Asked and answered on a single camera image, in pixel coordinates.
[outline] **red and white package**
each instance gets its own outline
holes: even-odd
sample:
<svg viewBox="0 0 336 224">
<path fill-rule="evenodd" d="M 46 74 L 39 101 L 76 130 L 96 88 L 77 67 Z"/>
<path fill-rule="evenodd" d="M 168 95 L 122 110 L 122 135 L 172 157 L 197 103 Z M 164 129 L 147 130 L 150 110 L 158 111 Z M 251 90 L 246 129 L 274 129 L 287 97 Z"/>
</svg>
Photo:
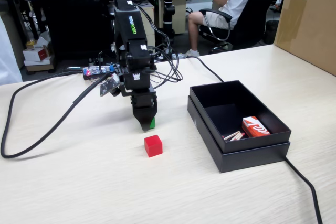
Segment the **red and white package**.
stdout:
<svg viewBox="0 0 336 224">
<path fill-rule="evenodd" d="M 255 116 L 243 118 L 242 128 L 249 137 L 266 136 L 270 134 Z"/>
</svg>

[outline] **white box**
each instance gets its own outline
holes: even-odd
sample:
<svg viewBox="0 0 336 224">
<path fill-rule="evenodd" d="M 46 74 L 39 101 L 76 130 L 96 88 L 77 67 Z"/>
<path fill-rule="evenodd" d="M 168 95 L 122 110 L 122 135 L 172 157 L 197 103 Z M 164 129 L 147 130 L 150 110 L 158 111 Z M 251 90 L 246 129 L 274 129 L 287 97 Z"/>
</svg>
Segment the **white box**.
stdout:
<svg viewBox="0 0 336 224">
<path fill-rule="evenodd" d="M 54 56 L 50 56 L 45 58 L 44 60 L 38 62 L 38 61 L 30 61 L 30 60 L 25 60 L 25 66 L 40 66 L 40 65 L 49 65 L 53 64 L 54 61 Z"/>
<path fill-rule="evenodd" d="M 23 55 L 27 61 L 41 62 L 47 58 L 47 53 L 44 48 L 27 48 L 23 50 Z"/>
</svg>

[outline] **office chair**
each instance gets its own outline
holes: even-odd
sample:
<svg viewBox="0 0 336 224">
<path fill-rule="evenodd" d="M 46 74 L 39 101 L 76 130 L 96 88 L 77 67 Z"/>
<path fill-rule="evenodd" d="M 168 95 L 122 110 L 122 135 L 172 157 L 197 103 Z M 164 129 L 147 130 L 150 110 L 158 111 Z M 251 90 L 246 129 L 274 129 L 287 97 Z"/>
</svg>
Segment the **office chair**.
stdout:
<svg viewBox="0 0 336 224">
<path fill-rule="evenodd" d="M 209 52 L 226 51 L 228 44 L 232 45 L 232 50 L 248 48 L 258 43 L 265 32 L 265 22 L 267 10 L 273 0 L 248 0 L 242 14 L 240 15 L 234 29 L 229 31 L 219 28 L 209 28 L 200 26 L 199 35 L 216 44 Z M 205 15 L 207 12 L 222 15 L 228 23 L 232 17 L 226 13 L 212 9 L 201 9 Z"/>
<path fill-rule="evenodd" d="M 55 56 L 95 58 L 111 51 L 113 27 L 107 0 L 40 0 L 47 18 Z"/>
</svg>

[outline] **wooden table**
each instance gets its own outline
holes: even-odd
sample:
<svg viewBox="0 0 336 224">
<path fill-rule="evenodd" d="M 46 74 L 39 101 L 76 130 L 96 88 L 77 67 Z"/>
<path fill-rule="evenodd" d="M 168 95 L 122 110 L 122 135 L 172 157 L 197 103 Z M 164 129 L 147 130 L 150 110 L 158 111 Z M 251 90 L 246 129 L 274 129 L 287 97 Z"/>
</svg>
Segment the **wooden table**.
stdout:
<svg viewBox="0 0 336 224">
<path fill-rule="evenodd" d="M 323 223 L 334 223 L 336 77 L 273 45 L 202 59 L 292 129 L 287 157 L 314 184 Z M 129 98 L 96 88 L 32 152 L 0 158 L 2 223 L 317 223 L 309 187 L 285 162 L 218 172 L 187 112 L 189 87 L 218 80 L 196 59 L 180 71 L 183 81 L 157 89 L 154 130 L 142 132 Z M 0 132 L 23 84 L 0 87 Z M 90 84 L 76 75 L 19 93 L 7 153 L 37 141 Z M 143 139 L 156 134 L 163 154 L 148 158 Z"/>
</svg>

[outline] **wooden stick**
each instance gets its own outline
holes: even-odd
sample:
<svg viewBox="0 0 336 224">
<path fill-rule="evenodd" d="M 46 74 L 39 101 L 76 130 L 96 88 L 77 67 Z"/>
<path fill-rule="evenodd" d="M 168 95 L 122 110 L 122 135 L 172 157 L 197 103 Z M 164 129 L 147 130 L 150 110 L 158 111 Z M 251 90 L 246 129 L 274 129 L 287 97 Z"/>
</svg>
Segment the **wooden stick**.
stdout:
<svg viewBox="0 0 336 224">
<path fill-rule="evenodd" d="M 239 132 L 231 141 L 235 141 L 241 136 L 242 136 L 242 134 Z"/>
<path fill-rule="evenodd" d="M 237 132 L 231 134 L 230 136 L 225 137 L 224 140 L 228 140 L 230 137 L 236 136 L 239 133 L 240 133 L 240 131 L 237 131 Z"/>
</svg>

